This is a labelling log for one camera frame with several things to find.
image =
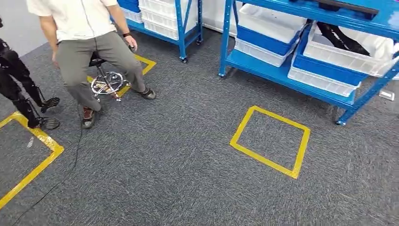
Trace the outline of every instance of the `blue metal shelf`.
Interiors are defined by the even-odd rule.
[[[287,77],[288,71],[291,67],[290,56],[281,67],[275,67],[266,62],[258,60],[252,56],[242,53],[237,50],[233,50],[226,59],[227,65],[233,66],[245,72],[257,75],[283,86],[289,87],[301,93],[315,97],[317,99],[326,101],[330,104],[343,107],[351,108],[355,99],[355,91],[349,97],[343,97],[334,93],[327,92],[322,89],[318,89],[313,86],[306,85],[304,83],[289,79]]]
[[[379,13],[372,20],[367,20],[359,14],[346,9],[338,12],[320,9],[315,1],[298,0],[290,2],[289,0],[240,0],[243,3],[257,5],[276,11],[289,13],[305,17],[312,20],[321,21],[328,24],[335,24],[350,29],[373,33],[376,35],[399,40],[399,18],[396,24],[391,18],[399,17],[399,2],[395,0],[339,0],[353,5],[364,6],[378,9]]]
[[[326,11],[324,9],[320,9],[316,2],[307,0],[298,0],[297,2],[290,2],[289,0],[242,0],[243,3],[250,3],[252,5],[266,7],[329,24],[335,24],[354,30],[373,33],[376,35],[393,38],[394,40],[399,40],[399,2],[395,2],[395,0],[340,1],[364,7],[375,8],[379,10],[379,13],[372,20],[367,20],[365,17],[363,17],[363,14],[359,15],[359,13],[355,13],[346,9],[340,9],[338,12]],[[288,58],[280,68],[277,68],[237,50],[231,51],[230,54],[227,53],[230,30],[230,12],[232,6],[233,12],[236,16],[236,21],[239,20],[237,17],[235,0],[226,0],[219,76],[224,77],[226,66],[230,65],[245,72],[252,73],[259,77],[271,80],[309,96],[344,108],[346,111],[336,122],[337,124],[345,125],[346,122],[373,96],[375,96],[380,89],[388,84],[388,82],[392,80],[392,78],[395,77],[399,71],[399,63],[397,63],[382,78],[377,79],[374,85],[372,85],[368,91],[366,91],[357,99],[355,99],[355,92],[353,92],[349,97],[343,97],[298,81],[291,80],[287,77],[289,68],[291,66],[291,57]]]
[[[188,16],[190,14],[192,0],[189,0],[189,2],[188,2],[187,12],[185,14],[185,19],[184,19],[185,23],[183,23],[183,19],[182,19],[182,10],[181,10],[180,0],[175,0],[179,40],[174,40],[169,37],[158,34],[156,32],[147,30],[146,28],[144,28],[144,24],[139,24],[139,23],[129,20],[129,19],[126,19],[126,20],[127,20],[129,28],[132,30],[135,30],[135,31],[138,31],[141,33],[145,33],[147,35],[150,35],[155,38],[158,38],[158,39],[161,39],[161,40],[164,40],[164,41],[167,41],[167,42],[177,45],[180,50],[179,58],[184,63],[186,63],[187,62],[186,48],[194,41],[197,41],[198,44],[200,44],[203,41],[203,38],[202,38],[202,0],[196,0],[196,1],[198,1],[197,26],[195,26],[193,29],[189,30],[188,32],[184,33],[184,31],[186,30],[186,26],[187,26]]]

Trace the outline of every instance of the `wire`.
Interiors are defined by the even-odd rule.
[[[90,25],[90,22],[89,22],[89,20],[88,20],[88,16],[87,16],[87,13],[86,13],[85,5],[83,4],[83,0],[80,0],[80,2],[82,3],[82,7],[83,7],[83,11],[84,11],[85,16],[86,16],[87,24],[88,24],[88,26],[90,27],[91,32],[93,33],[94,43],[96,44],[96,52],[98,52],[98,46],[97,46],[97,40],[96,40],[95,32],[94,32],[94,30],[93,30],[93,28],[92,28],[92,26]],[[78,112],[79,118],[81,118],[80,113],[79,113],[79,103],[77,103],[76,107],[77,107],[77,112]],[[69,176],[73,173],[73,171],[75,170],[76,165],[77,165],[77,163],[78,163],[78,155],[79,155],[80,141],[81,141],[81,139],[82,139],[82,135],[83,135],[83,125],[80,124],[80,136],[79,136],[79,140],[78,140],[78,146],[77,146],[76,152],[75,152],[75,162],[73,163],[72,168],[69,170],[69,172],[68,172],[67,175],[65,176],[65,179],[64,179],[63,181],[59,182],[58,184],[54,185],[47,193],[44,194],[44,196],[42,196],[42,198],[40,198],[40,199],[39,199],[37,202],[35,202],[29,209],[27,209],[23,214],[21,214],[21,215],[18,217],[18,219],[15,221],[15,223],[13,223],[12,226],[16,225],[16,224],[19,222],[19,220],[20,220],[27,212],[29,212],[30,210],[32,210],[37,204],[39,204],[40,201],[42,201],[48,194],[50,194],[50,193],[51,193],[54,189],[56,189],[60,184],[65,183],[65,181],[66,181],[67,179],[69,179]]]
[[[97,54],[98,54],[97,39],[96,39],[96,35],[95,35],[95,32],[94,32],[94,29],[93,29],[93,27],[91,26],[91,24],[90,24],[90,22],[89,22],[89,20],[88,20],[88,16],[87,16],[87,13],[86,13],[85,4],[83,3],[83,0],[80,0],[80,2],[81,2],[81,4],[82,4],[83,12],[85,13],[86,22],[87,22],[88,26],[90,27],[90,30],[91,30],[91,32],[92,32],[92,34],[93,34],[94,43],[96,44],[96,52],[97,52]]]
[[[80,113],[79,113],[79,104],[76,105],[77,106],[77,112],[80,118]],[[74,170],[76,169],[76,165],[78,164],[78,156],[79,156],[79,149],[80,149],[80,141],[82,140],[82,135],[83,135],[83,125],[80,124],[80,135],[79,135],[79,140],[78,140],[78,146],[76,147],[76,151],[75,151],[75,161],[73,163],[72,168],[69,170],[69,172],[66,174],[65,179],[59,183],[57,183],[56,185],[54,185],[47,193],[44,194],[44,196],[42,196],[37,202],[35,202],[32,206],[30,206],[25,212],[23,212],[23,214],[21,214],[18,219],[13,223],[12,226],[16,225],[19,220],[30,210],[32,210],[37,204],[39,204],[39,202],[41,202],[48,194],[50,194],[54,189],[56,189],[60,184],[64,184],[65,181],[67,179],[69,179],[69,177],[71,176],[71,174],[74,172]]]

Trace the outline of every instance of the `blue plastic bin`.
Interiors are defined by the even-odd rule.
[[[132,12],[140,12],[140,8],[138,7],[138,0],[118,0],[118,4],[122,8],[128,9]]]
[[[308,43],[310,30],[311,26],[308,26],[301,36],[301,40],[296,50],[296,58],[294,60],[293,67],[353,86],[358,86],[361,81],[368,77],[368,75],[365,73],[357,72],[348,68],[304,56],[303,52],[306,48],[306,44]]]
[[[276,40],[274,38],[268,37],[266,35],[260,34],[258,32],[252,31],[248,28],[238,25],[237,26],[237,38],[263,49],[269,50],[278,55],[284,56],[291,50],[292,45],[299,38],[301,31],[298,31],[295,37],[290,41],[290,43],[284,43],[282,41]]]

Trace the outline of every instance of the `black robotic foot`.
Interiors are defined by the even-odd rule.
[[[47,109],[57,106],[59,102],[60,102],[60,98],[58,98],[58,97],[53,97],[51,99],[43,101],[43,106],[41,107],[41,112],[46,113]]]
[[[57,129],[60,126],[60,121],[58,121],[57,119],[47,117],[42,117],[38,119],[40,121],[40,124],[38,125],[40,128],[52,130]]]

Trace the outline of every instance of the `black object in bin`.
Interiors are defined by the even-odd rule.
[[[371,20],[373,19],[378,13],[378,9],[374,8],[367,8],[364,6],[353,5],[346,2],[336,1],[336,0],[312,0],[319,3],[319,7],[329,11],[338,11],[341,8],[346,8],[354,11],[358,11],[364,13],[366,18]]]

